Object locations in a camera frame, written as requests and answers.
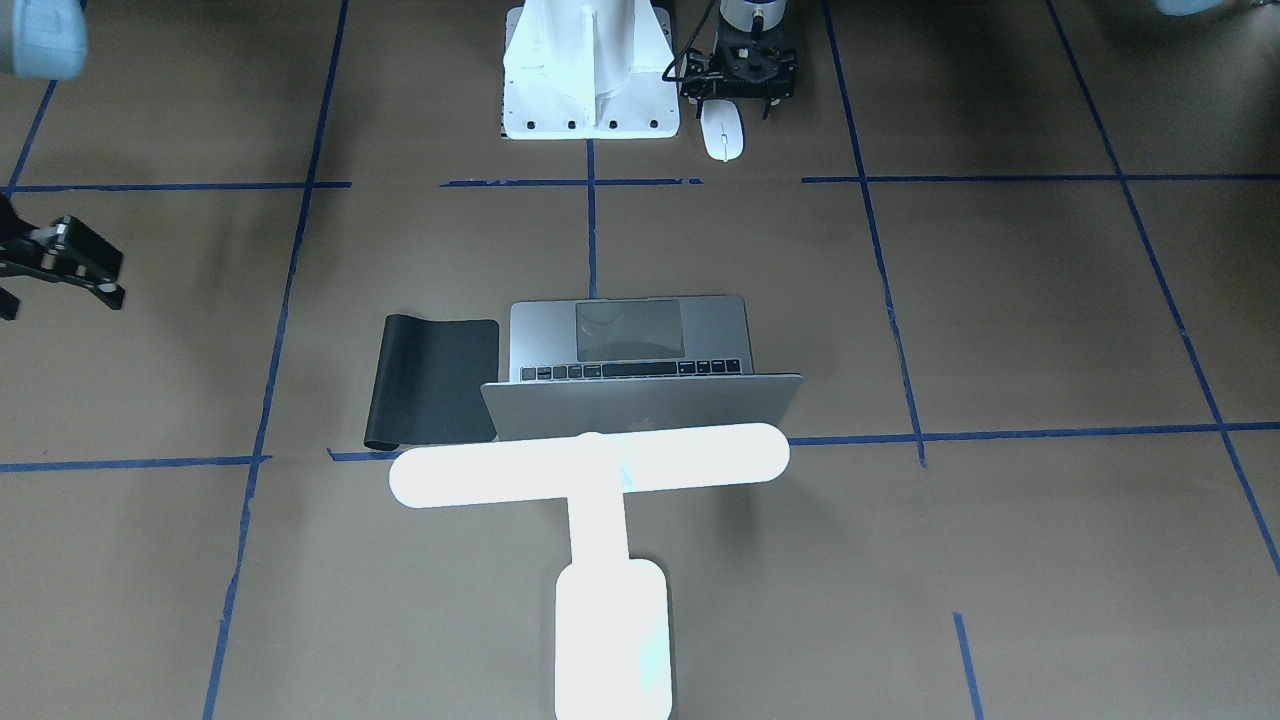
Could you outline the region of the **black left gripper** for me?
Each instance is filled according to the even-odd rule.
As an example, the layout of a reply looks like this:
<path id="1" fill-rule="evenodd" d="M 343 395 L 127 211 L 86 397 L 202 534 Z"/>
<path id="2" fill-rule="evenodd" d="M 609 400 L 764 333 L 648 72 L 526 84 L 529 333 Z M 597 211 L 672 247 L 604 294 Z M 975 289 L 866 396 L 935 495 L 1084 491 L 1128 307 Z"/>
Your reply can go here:
<path id="1" fill-rule="evenodd" d="M 797 53 L 786 29 L 758 36 L 719 28 L 709 53 L 689 49 L 680 59 L 680 95 L 692 102 L 709 99 L 760 99 L 778 104 L 795 95 Z"/>

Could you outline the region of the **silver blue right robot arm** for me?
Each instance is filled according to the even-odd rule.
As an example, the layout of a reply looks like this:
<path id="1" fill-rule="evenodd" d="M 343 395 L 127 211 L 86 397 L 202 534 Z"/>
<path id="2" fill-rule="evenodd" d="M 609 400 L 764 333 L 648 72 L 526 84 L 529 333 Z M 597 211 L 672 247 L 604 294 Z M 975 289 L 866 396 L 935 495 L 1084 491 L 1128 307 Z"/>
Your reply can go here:
<path id="1" fill-rule="evenodd" d="M 20 79 L 74 79 L 88 55 L 84 12 L 77 1 L 4 1 L 3 73 Z M 86 290 L 113 311 L 122 310 L 123 252 L 81 219 L 36 225 L 1 201 L 1 278 L 26 277 Z"/>

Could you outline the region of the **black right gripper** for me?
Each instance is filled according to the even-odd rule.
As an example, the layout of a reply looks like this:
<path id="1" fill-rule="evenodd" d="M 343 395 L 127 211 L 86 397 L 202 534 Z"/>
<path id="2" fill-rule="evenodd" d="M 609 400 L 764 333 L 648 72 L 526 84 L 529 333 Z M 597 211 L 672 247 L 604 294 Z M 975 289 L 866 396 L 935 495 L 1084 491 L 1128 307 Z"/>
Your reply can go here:
<path id="1" fill-rule="evenodd" d="M 70 261 L 79 275 L 91 281 L 118 281 L 123 252 L 79 219 L 67 215 L 58 223 L 58 250 L 68 261 L 55 259 L 29 237 L 41 229 L 22 220 L 10 199 L 1 196 L 3 277 L 27 275 L 72 284 L 67 274 Z"/>

